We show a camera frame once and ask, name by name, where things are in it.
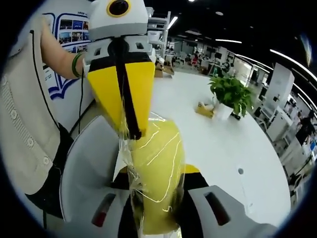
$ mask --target white table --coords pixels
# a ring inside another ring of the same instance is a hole
[[[254,119],[219,121],[198,115],[199,101],[210,101],[209,78],[176,72],[156,79],[152,111],[179,127],[186,163],[196,166],[209,185],[217,185],[245,205],[258,223],[279,226],[291,207],[280,160]]]

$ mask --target poster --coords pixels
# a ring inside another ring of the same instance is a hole
[[[52,33],[65,50],[75,54],[87,51],[89,33],[88,18],[85,13],[62,13],[56,18],[55,25],[55,16],[53,14],[47,13],[44,15]],[[75,83],[76,80],[67,80],[57,75],[46,65],[43,65],[43,70],[51,99],[63,99],[67,88]]]

